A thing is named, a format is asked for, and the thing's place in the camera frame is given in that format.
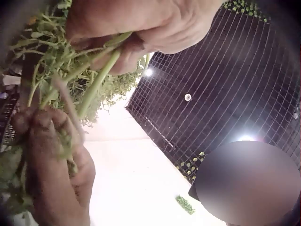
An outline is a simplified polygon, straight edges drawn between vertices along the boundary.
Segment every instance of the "climbing vine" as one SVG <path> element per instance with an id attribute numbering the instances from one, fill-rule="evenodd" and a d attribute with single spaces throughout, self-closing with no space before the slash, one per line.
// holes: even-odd
<path id="1" fill-rule="evenodd" d="M 241 13 L 244 15 L 252 16 L 258 18 L 260 21 L 265 23 L 270 23 L 270 18 L 265 16 L 258 5 L 253 2 L 247 2 L 245 0 L 236 0 L 236 1 L 226 1 L 223 3 L 222 7 L 229 11 L 234 11 L 237 14 Z"/>

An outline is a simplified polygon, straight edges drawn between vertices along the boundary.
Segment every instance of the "round fixture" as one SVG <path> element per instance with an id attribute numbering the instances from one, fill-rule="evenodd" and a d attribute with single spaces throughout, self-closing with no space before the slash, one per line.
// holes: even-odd
<path id="1" fill-rule="evenodd" d="M 184 99 L 186 101 L 190 101 L 191 100 L 191 95 L 190 94 L 186 94 L 185 97 L 184 97 Z"/>

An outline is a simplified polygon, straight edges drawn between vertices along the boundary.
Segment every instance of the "finger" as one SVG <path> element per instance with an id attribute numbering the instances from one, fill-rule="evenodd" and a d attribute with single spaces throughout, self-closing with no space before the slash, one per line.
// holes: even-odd
<path id="1" fill-rule="evenodd" d="M 59 130 L 65 130 L 67 134 L 72 136 L 74 141 L 72 144 L 72 156 L 77 165 L 78 172 L 76 176 L 71 177 L 71 184 L 75 187 L 77 200 L 82 207 L 89 207 L 92 194 L 92 186 L 95 178 L 95 165 L 88 150 L 83 146 L 78 137 L 78 134 L 73 126 L 68 115 L 62 110 L 48 107 L 54 127 Z"/>
<path id="2" fill-rule="evenodd" d="M 79 135 L 68 115 L 62 110 L 51 107 L 47 109 L 47 112 L 53 121 L 55 129 L 64 130 L 69 136 L 72 137 L 72 156 L 79 171 L 81 171 L 81 169 L 86 165 L 92 165 L 93 168 L 93 160 L 87 149 L 79 140 Z"/>
<path id="3" fill-rule="evenodd" d="M 22 135 L 29 130 L 30 121 L 32 119 L 33 113 L 33 109 L 28 108 L 24 111 L 16 113 L 13 116 L 11 124 L 18 135 Z"/>
<path id="4" fill-rule="evenodd" d="M 92 187 L 95 179 L 95 165 L 90 153 L 84 146 L 74 148 L 73 159 L 78 165 L 78 173 L 70 179 L 77 194 L 79 204 L 89 208 Z"/>
<path id="5" fill-rule="evenodd" d="M 70 183 L 66 160 L 57 157 L 61 148 L 50 114 L 37 111 L 29 133 L 27 153 L 28 170 L 36 181 L 35 192 L 31 192 L 34 204 L 70 214 L 72 208 L 62 205 L 62 200 L 75 209 L 79 203 Z"/>
<path id="6" fill-rule="evenodd" d="M 176 6 L 169 0 L 73 0 L 67 17 L 66 37 L 80 42 L 158 27 L 171 17 L 174 8 Z"/>
<path id="7" fill-rule="evenodd" d="M 64 130 L 72 137 L 72 146 L 82 143 L 78 131 L 75 129 L 70 118 L 64 111 L 52 107 L 48 107 L 46 110 L 53 121 L 55 129 L 59 132 Z"/>
<path id="8" fill-rule="evenodd" d="M 144 41 L 140 39 L 136 33 L 133 33 L 125 40 L 121 48 L 121 55 L 109 72 L 111 75 L 121 75 L 136 71 L 139 58 L 147 53 L 153 52 L 153 49 L 144 47 Z M 111 53 L 105 55 L 101 59 L 93 62 L 91 68 L 94 70 L 102 68 L 110 57 Z"/>

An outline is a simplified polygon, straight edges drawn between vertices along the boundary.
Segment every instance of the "green plant stem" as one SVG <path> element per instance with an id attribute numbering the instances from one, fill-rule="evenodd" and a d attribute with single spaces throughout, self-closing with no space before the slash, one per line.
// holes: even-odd
<path id="1" fill-rule="evenodd" d="M 150 62 L 150 54 L 148 53 L 146 55 L 145 68 L 144 68 L 145 70 L 147 70 L 149 62 Z"/>
<path id="2" fill-rule="evenodd" d="M 122 43 L 124 40 L 126 40 L 128 37 L 131 36 L 133 32 L 130 31 L 130 32 L 125 32 L 119 36 L 117 36 L 116 38 L 112 39 L 112 40 L 109 40 L 107 41 L 104 46 L 115 46 L 117 44 L 120 44 Z"/>
<path id="3" fill-rule="evenodd" d="M 111 59 L 107 62 L 104 68 L 99 72 L 99 74 L 94 79 L 93 83 L 89 86 L 89 88 L 84 93 L 82 102 L 77 112 L 77 115 L 80 119 L 83 119 L 85 117 L 92 100 L 95 98 L 97 90 L 101 86 L 105 76 L 110 72 L 110 70 L 112 69 L 112 67 L 118 60 L 118 58 L 120 57 L 120 54 L 121 54 L 121 49 L 117 49 L 113 52 Z"/>
<path id="4" fill-rule="evenodd" d="M 100 53 L 97 53 L 94 57 L 92 57 L 92 60 L 91 61 L 94 61 L 96 59 L 99 59 L 101 57 L 103 57 L 105 54 L 111 52 L 112 50 L 114 50 L 116 47 L 109 47 L 103 51 L 101 51 Z M 85 62 L 84 64 L 82 64 L 82 66 L 76 68 L 74 71 L 70 72 L 64 79 L 63 81 L 64 82 L 69 82 L 71 81 L 72 79 L 74 79 L 77 75 L 79 75 L 80 73 L 82 73 L 84 70 L 86 70 L 90 64 L 91 64 L 91 61 L 87 61 Z M 43 109 L 46 104 L 52 99 L 52 96 L 55 95 L 57 92 L 56 89 L 52 89 L 48 95 L 43 99 L 43 101 L 41 102 L 40 104 L 40 108 Z"/>
<path id="5" fill-rule="evenodd" d="M 36 83 L 36 76 L 37 76 L 39 67 L 40 67 L 40 62 L 36 65 L 35 70 L 33 71 L 33 77 L 31 79 L 31 89 L 30 89 L 30 94 L 29 94 L 29 98 L 28 98 L 27 107 L 30 107 L 31 102 L 33 100 L 33 94 L 35 93 L 35 91 L 36 91 L 36 89 L 37 89 L 37 87 L 40 83 L 40 82 Z"/>

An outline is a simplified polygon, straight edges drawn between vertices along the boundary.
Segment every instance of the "herb bunch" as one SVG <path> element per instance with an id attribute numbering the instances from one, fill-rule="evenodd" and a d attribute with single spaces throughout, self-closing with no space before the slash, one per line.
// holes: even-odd
<path id="1" fill-rule="evenodd" d="M 24 57 L 26 53 L 41 55 L 41 60 L 36 65 L 33 75 L 32 91 L 34 92 L 37 87 L 40 88 L 42 105 L 48 104 L 59 109 L 64 107 L 60 95 L 52 91 L 51 77 L 55 71 L 63 80 L 66 80 L 69 94 L 78 110 L 85 91 L 99 73 L 88 67 L 90 62 L 97 55 L 101 55 L 102 51 L 106 52 L 108 48 L 114 49 L 118 45 L 108 44 L 102 48 L 76 52 L 65 38 L 64 28 L 70 5 L 70 0 L 64 0 L 52 12 L 47 9 L 44 13 L 38 14 L 34 19 L 34 24 L 24 30 L 26 36 L 21 35 L 21 39 L 11 46 L 11 51 L 15 55 L 13 60 Z M 54 16 L 54 12 L 57 10 L 62 12 L 61 16 Z M 39 51 L 42 45 L 48 47 L 45 53 Z M 137 62 L 135 72 L 105 77 L 101 83 L 101 89 L 98 89 L 97 95 L 93 97 L 92 103 L 81 118 L 82 125 L 92 126 L 97 120 L 97 111 L 101 105 L 114 105 L 115 102 L 112 99 L 116 95 L 125 96 L 132 87 L 136 87 L 136 79 L 141 77 L 144 68 L 145 61 L 141 58 Z"/>
<path id="2" fill-rule="evenodd" d="M 76 52 L 65 39 L 64 27 L 70 5 L 70 0 L 64 0 L 53 11 L 47 9 L 44 13 L 38 14 L 30 27 L 24 30 L 25 35 L 21 35 L 20 40 L 11 46 L 11 51 L 14 53 L 13 61 L 23 58 L 26 53 L 41 55 L 34 69 L 28 106 L 31 105 L 33 94 L 39 87 L 40 108 L 46 105 L 65 108 L 66 96 L 62 95 L 62 89 L 60 93 L 58 92 L 58 86 L 55 86 L 57 80 L 67 88 L 67 96 L 71 99 L 76 117 L 81 120 L 82 125 L 91 126 L 96 122 L 101 104 L 113 105 L 115 104 L 113 98 L 116 95 L 121 95 L 120 98 L 125 96 L 137 85 L 136 78 L 142 75 L 148 62 L 143 58 L 140 59 L 134 73 L 115 77 L 108 75 L 120 56 L 120 45 L 132 32 L 114 37 L 101 48 Z M 61 16 L 54 13 L 57 9 L 61 10 Z M 48 47 L 46 52 L 39 50 L 42 45 Z M 93 60 L 109 52 L 112 52 L 111 59 L 100 71 L 89 68 Z M 66 159 L 70 173 L 76 173 L 77 167 L 70 153 L 72 137 L 67 137 L 64 131 L 57 133 L 63 149 L 63 153 L 58 154 L 58 157 Z M 0 194 L 7 198 L 5 206 L 10 215 L 25 213 L 26 218 L 26 211 L 31 212 L 33 205 L 25 190 L 26 160 L 23 154 L 26 152 L 25 140 L 26 137 L 17 137 L 13 144 L 0 152 Z"/>

